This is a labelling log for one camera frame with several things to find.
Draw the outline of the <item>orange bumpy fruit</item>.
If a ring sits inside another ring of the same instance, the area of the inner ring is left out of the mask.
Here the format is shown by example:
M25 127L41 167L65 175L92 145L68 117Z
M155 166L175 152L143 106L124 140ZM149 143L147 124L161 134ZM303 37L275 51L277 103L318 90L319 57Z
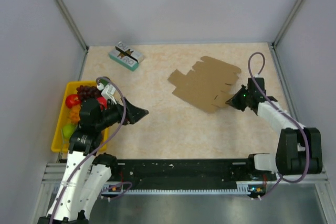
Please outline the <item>orange bumpy fruit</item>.
M71 124L78 124L80 121L79 112L80 112L81 106L75 105L70 109L68 118L70 119Z

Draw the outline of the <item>dark purple grape bunch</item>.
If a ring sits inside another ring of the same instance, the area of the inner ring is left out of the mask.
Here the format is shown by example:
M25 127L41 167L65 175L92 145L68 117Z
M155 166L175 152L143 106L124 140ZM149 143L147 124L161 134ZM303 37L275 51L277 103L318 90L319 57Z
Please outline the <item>dark purple grape bunch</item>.
M79 86L76 90L78 99L81 102L101 97L101 91L95 86Z

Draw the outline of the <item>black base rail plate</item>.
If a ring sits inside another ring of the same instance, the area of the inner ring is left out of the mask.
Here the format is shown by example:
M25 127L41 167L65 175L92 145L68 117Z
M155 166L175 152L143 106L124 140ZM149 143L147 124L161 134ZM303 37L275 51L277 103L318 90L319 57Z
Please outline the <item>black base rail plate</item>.
M119 159L108 182L131 182L132 190L235 189L237 182L274 182L243 159Z

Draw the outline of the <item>brown cardboard box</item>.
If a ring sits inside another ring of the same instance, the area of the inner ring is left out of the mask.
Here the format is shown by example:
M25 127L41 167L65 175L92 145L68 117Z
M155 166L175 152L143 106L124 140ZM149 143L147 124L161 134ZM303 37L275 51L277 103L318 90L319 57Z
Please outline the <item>brown cardboard box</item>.
M241 69L224 61L202 56L187 74L175 70L168 81L175 86L172 94L207 113L226 108L233 97L232 86L239 79Z

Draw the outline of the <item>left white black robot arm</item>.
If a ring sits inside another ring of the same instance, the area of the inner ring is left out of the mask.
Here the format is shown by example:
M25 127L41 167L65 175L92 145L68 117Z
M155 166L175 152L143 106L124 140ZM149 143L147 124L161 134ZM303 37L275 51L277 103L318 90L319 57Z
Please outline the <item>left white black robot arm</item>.
M56 198L38 223L88 223L92 208L103 185L119 174L117 158L97 151L102 147L102 131L118 124L135 124L148 110L138 108L124 98L122 104L97 99L81 104L79 125L70 138L67 164Z

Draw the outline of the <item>red apple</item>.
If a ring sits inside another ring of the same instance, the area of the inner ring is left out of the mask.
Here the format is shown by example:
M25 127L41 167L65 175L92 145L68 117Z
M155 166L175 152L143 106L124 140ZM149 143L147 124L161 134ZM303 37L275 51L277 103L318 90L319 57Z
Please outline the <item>red apple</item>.
M79 105L81 103L79 96L77 94L70 94L66 97L65 100L65 105L66 107L68 107L69 109L71 109L72 107Z

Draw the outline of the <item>white teal printed carton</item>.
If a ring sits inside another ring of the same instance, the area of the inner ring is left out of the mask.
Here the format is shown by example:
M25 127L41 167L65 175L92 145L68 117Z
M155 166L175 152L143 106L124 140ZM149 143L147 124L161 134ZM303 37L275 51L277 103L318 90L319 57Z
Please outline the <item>white teal printed carton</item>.
M120 41L109 52L109 57L125 68L135 71L144 60L144 55L134 48Z

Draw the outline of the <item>green lime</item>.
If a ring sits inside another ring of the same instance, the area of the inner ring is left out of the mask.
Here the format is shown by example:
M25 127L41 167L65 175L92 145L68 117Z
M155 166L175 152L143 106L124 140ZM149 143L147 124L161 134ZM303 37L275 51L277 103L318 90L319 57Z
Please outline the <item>green lime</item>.
M61 129L61 133L62 136L64 137L64 139L69 140L72 136L72 134L74 133L75 129L76 129L76 125L74 124L66 124L62 129Z

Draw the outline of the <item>yellow plastic tray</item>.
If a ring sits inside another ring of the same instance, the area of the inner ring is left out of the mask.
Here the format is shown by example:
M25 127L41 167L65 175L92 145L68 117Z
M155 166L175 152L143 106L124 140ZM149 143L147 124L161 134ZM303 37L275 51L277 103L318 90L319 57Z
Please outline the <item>yellow plastic tray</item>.
M74 81L69 82L66 85L65 91L64 91L64 97L62 100L62 105L57 121L57 126L55 129L54 138L51 144L51 151L54 153L67 153L68 147L69 147L69 140L64 139L61 133L61 129L66 125L70 124L70 119L68 118L70 109L66 107L65 100L66 97L70 94L77 94L77 88L79 86L96 86L95 81Z

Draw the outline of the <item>red tomato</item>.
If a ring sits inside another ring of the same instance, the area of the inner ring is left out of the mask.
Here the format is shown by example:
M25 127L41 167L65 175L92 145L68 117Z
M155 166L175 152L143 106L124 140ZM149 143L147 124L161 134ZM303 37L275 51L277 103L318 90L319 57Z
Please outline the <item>red tomato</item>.
M96 100L98 101L101 110L104 110L108 107L107 100L104 97L98 97Z

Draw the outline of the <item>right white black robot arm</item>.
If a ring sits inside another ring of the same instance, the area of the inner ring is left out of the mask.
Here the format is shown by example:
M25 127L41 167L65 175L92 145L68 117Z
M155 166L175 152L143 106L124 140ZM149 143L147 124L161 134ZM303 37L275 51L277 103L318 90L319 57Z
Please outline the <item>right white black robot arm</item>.
M322 172L321 133L315 127L306 127L284 111L272 96L266 96L263 78L249 78L246 86L230 98L226 104L244 111L250 108L268 122L279 135L275 154L250 154L251 163L245 166L245 174L252 180L264 171L281 175L319 174Z

